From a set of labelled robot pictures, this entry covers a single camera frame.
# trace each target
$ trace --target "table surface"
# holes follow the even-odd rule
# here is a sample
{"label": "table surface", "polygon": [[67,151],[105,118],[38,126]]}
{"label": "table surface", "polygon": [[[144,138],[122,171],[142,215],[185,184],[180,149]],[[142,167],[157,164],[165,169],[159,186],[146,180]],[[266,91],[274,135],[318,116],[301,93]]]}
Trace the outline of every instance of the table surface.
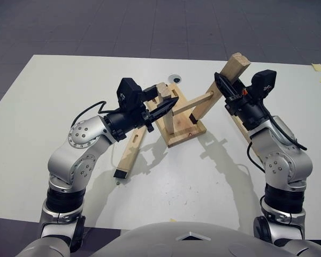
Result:
{"label": "table surface", "polygon": [[[225,62],[82,56],[34,56],[0,102],[0,217],[38,222],[48,188],[47,162],[67,137],[73,118],[92,103],[118,106],[122,77],[142,88],[179,74],[188,99],[205,93]],[[298,141],[314,170],[304,207],[306,237],[321,239],[321,72],[311,66],[252,63],[241,76],[250,85],[261,70],[278,72],[265,99]],[[84,115],[96,115],[95,111]],[[252,233],[261,215],[264,175],[246,156],[247,142],[221,99],[202,119],[207,133],[168,149],[156,128],[143,141],[126,180],[113,174],[128,140],[97,161],[87,187],[86,226],[133,229],[149,223],[195,221]]]}

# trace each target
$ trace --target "wooden leg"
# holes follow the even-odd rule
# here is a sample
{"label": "wooden leg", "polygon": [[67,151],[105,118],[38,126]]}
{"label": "wooden leg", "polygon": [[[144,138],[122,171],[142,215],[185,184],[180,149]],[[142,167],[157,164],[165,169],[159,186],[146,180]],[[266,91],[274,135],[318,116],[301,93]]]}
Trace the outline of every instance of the wooden leg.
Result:
{"label": "wooden leg", "polygon": [[146,127],[135,128],[121,160],[114,173],[115,178],[126,178],[128,172],[132,170],[135,159],[139,153],[140,145],[146,133]]}

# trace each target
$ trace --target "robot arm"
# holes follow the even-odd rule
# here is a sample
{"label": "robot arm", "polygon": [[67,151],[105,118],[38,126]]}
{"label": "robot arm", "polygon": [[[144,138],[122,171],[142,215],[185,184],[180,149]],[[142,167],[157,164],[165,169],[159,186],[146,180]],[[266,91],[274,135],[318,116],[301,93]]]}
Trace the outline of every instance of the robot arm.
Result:
{"label": "robot arm", "polygon": [[276,72],[266,70],[256,73],[252,85],[245,87],[240,80],[231,85],[215,74],[216,84],[226,97],[226,109],[242,120],[249,131],[250,146],[264,167],[259,167],[266,181],[265,196],[261,198],[264,216],[255,218],[255,237],[276,245],[284,238],[304,239],[302,205],[312,162],[291,130],[279,117],[272,117],[263,104],[275,80]]}
{"label": "robot arm", "polygon": [[146,126],[151,132],[151,123],[170,111],[178,100],[167,99],[149,112],[143,103],[156,96],[156,86],[142,91],[133,79],[123,78],[117,90],[118,109],[99,111],[107,115],[73,123],[67,139],[48,162],[49,189],[40,218],[41,239],[31,243],[20,256],[38,248],[66,256],[57,255],[68,251],[64,243],[71,252],[81,246],[85,223],[81,215],[83,197],[95,164],[110,145],[126,138],[128,131]]}

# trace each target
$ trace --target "cable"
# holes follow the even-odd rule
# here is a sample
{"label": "cable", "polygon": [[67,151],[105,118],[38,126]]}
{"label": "cable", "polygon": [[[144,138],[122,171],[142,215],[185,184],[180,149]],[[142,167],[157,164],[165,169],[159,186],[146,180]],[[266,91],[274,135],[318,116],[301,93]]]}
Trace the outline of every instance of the cable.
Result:
{"label": "cable", "polygon": [[302,149],[304,151],[307,150],[307,148],[301,144],[299,144],[296,140],[292,139],[291,137],[289,137],[289,135],[287,133],[284,132],[284,130],[277,124],[277,122],[274,120],[274,118],[272,117],[272,115],[270,114],[270,112],[268,111],[268,109],[264,106],[263,101],[260,101],[261,104],[261,108],[263,109],[263,111],[268,115],[271,123],[279,130],[280,133],[283,134],[283,136],[288,139],[292,144],[294,144],[295,146],[297,146],[299,149]]}
{"label": "cable", "polygon": [[89,111],[90,109],[94,108],[95,106],[98,106],[99,104],[102,104],[100,107],[100,110],[102,110],[103,106],[106,104],[106,101],[99,101],[98,103],[93,104],[92,106],[88,107],[86,110],[84,110],[83,112],[81,112],[80,114],[78,114],[76,116],[76,118],[74,119],[73,123],[71,124],[71,127],[75,125],[75,123],[77,122],[77,120],[83,115],[85,114],[87,111]]}
{"label": "cable", "polygon": [[263,173],[265,173],[265,170],[264,170],[262,167],[260,167],[260,166],[251,158],[251,156],[250,156],[251,146],[252,146],[252,142],[250,142],[250,144],[249,144],[248,147],[247,147],[247,151],[246,151],[247,157],[250,159],[251,163],[253,163],[257,168],[259,168]]}

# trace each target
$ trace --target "wooden frame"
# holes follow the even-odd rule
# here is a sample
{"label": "wooden frame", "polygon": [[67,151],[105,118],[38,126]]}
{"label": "wooden frame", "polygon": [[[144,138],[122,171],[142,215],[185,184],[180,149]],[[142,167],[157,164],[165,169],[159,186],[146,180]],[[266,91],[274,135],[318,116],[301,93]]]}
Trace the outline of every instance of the wooden frame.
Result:
{"label": "wooden frame", "polygon": [[[231,83],[234,83],[250,64],[251,62],[238,52],[230,57],[220,74],[225,76]],[[203,118],[222,97],[222,93],[218,89],[215,81],[211,84],[205,94],[190,101],[186,100],[184,94],[176,84],[167,86],[164,83],[160,83],[157,85],[157,91],[158,96],[147,102],[149,110],[154,110],[164,99],[175,96],[178,96],[179,98],[176,105],[173,107],[172,112],[169,112],[156,121],[160,133],[168,147],[178,145],[179,143],[205,133],[207,130],[200,119]],[[232,119],[245,139],[250,143],[247,130],[242,125],[242,121],[239,117],[235,116],[232,116]],[[126,178],[127,173],[133,167],[145,131],[146,128],[143,127],[143,129],[140,128],[133,132],[116,173],[114,174],[115,177]]]}

